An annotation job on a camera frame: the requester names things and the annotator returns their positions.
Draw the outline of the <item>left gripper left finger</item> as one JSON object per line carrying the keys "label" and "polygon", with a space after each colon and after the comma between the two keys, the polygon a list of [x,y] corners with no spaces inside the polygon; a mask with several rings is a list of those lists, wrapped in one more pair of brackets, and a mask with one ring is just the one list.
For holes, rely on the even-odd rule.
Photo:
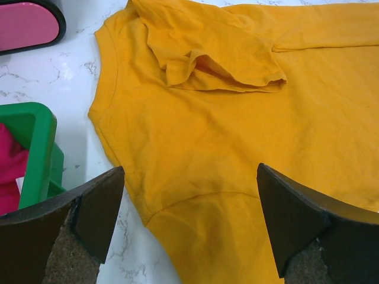
{"label": "left gripper left finger", "polygon": [[124,190],[114,167],[1,217],[1,283],[96,283]]}

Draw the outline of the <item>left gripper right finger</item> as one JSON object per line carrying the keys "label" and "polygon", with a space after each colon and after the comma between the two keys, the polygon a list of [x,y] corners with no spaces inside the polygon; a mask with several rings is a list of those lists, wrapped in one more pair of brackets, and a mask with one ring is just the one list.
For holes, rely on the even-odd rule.
{"label": "left gripper right finger", "polygon": [[378,283],[378,213],[260,163],[257,183],[278,276],[286,283]]}

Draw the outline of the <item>yellow t shirt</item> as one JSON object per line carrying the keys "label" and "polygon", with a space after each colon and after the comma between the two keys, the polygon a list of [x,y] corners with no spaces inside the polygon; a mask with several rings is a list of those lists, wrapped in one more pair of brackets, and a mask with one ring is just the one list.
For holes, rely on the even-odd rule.
{"label": "yellow t shirt", "polygon": [[279,283],[265,163],[378,210],[378,4],[129,1],[89,118],[183,283]]}

